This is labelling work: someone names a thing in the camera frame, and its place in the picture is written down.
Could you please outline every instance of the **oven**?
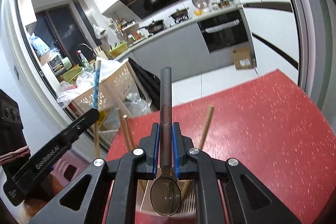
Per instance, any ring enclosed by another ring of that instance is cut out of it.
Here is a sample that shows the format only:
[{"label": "oven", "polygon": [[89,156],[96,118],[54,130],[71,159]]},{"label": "oven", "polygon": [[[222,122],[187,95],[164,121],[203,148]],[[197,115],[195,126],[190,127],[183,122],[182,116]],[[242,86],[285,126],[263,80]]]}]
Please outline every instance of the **oven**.
[{"label": "oven", "polygon": [[198,26],[209,52],[249,41],[239,10],[202,20]]}]

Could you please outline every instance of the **spoon handle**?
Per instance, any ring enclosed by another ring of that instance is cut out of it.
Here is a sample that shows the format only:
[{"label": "spoon handle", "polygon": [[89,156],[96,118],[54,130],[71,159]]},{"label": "spoon handle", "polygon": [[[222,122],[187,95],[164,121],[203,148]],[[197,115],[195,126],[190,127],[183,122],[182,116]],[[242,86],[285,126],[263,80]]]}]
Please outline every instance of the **spoon handle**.
[{"label": "spoon handle", "polygon": [[171,68],[161,69],[160,167],[171,169]]}]

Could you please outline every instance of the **white tile floor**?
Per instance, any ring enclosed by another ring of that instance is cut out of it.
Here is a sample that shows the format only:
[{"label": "white tile floor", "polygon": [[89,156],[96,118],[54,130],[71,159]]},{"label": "white tile floor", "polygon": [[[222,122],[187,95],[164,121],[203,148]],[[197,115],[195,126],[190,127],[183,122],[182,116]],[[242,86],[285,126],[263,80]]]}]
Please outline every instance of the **white tile floor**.
[{"label": "white tile floor", "polygon": [[257,78],[254,69],[228,66],[172,83],[172,106],[197,100]]}]

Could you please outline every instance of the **speckled red surface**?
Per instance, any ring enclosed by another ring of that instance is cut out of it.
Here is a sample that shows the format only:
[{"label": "speckled red surface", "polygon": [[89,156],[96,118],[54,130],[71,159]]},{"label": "speckled red surface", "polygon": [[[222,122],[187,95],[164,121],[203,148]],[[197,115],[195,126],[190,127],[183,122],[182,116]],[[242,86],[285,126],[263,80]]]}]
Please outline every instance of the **speckled red surface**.
[{"label": "speckled red surface", "polygon": [[[336,138],[316,105],[280,71],[173,107],[173,122],[196,146],[208,105],[214,115],[204,145],[211,157],[240,160],[304,224],[320,213],[336,185]],[[130,119],[136,143],[159,112]],[[127,149],[120,133],[107,160]],[[137,224],[194,223],[136,213]]]}]

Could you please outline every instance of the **silver screw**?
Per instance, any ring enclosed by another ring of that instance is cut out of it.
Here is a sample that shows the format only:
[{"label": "silver screw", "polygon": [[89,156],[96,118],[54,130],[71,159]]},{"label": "silver screw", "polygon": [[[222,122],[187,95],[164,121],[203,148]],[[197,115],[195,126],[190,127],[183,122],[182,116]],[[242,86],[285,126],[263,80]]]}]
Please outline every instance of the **silver screw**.
[{"label": "silver screw", "polygon": [[104,160],[103,159],[96,159],[96,160],[94,160],[93,164],[94,164],[94,166],[97,166],[97,167],[102,166],[104,164]]},{"label": "silver screw", "polygon": [[237,166],[239,161],[232,158],[232,159],[229,159],[227,163],[230,164],[231,166]]},{"label": "silver screw", "polygon": [[134,149],[133,154],[136,156],[140,156],[143,154],[143,150],[141,148]]},{"label": "silver screw", "polygon": [[195,147],[189,149],[189,153],[191,155],[197,155],[199,152],[200,151],[197,148],[195,148]]}]

